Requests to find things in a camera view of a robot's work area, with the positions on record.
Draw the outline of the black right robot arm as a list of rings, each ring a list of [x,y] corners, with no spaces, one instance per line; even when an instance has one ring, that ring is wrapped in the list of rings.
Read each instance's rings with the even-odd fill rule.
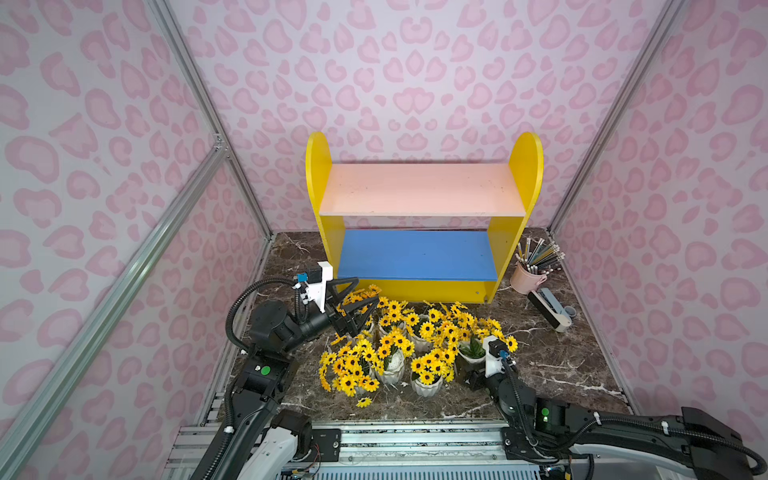
[[[767,471],[739,433],[695,407],[656,417],[601,412],[543,397],[502,366],[472,369],[463,381],[486,390],[506,421],[501,439],[510,460],[555,466],[615,455],[695,479],[754,479]]]

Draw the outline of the shelf sunflower pot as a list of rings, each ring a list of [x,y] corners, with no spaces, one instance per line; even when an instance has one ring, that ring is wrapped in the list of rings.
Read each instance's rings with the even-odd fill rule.
[[[411,385],[419,397],[434,397],[455,378],[455,358],[452,350],[433,348],[411,362]]]
[[[338,336],[336,350],[322,353],[318,377],[328,393],[341,393],[354,399],[358,408],[369,407],[381,382],[377,377],[383,363],[367,333],[355,337]]]
[[[382,289],[371,284],[350,293],[343,301],[342,309],[359,321],[363,329],[369,329],[380,310],[386,309],[389,300],[382,294]]]
[[[391,300],[380,297],[377,306],[377,322],[379,333],[382,336],[389,334],[393,329],[406,333],[414,310],[406,301]]]
[[[436,308],[430,308],[426,313],[409,310],[405,314],[406,330],[417,353],[426,353],[432,348],[433,340],[444,319],[443,312]]]
[[[435,345],[441,348],[468,350],[474,335],[476,318],[460,302],[440,304]]]
[[[415,351],[413,342],[407,333],[399,327],[393,327],[379,339],[372,365],[376,379],[386,385],[395,385],[401,381],[406,360]]]
[[[485,359],[486,352],[483,348],[483,339],[488,336],[496,336],[503,340],[510,353],[515,353],[518,350],[517,339],[513,335],[505,335],[499,321],[491,318],[476,318],[470,348],[458,350],[459,355],[470,364],[479,364]]]

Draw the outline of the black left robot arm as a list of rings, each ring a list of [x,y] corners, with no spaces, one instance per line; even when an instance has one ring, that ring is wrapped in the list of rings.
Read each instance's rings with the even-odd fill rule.
[[[272,277],[249,285],[231,306],[227,338],[245,351],[240,373],[223,397],[224,420],[196,467],[195,479],[276,479],[294,460],[319,460],[310,418],[280,405],[298,369],[293,354],[303,344],[332,328],[341,336],[360,334],[379,303],[376,295],[347,302],[356,277],[318,281],[317,298],[309,294],[304,275]],[[235,314],[258,290],[283,285],[294,292],[294,304],[268,300],[251,316],[250,341],[233,331]]]

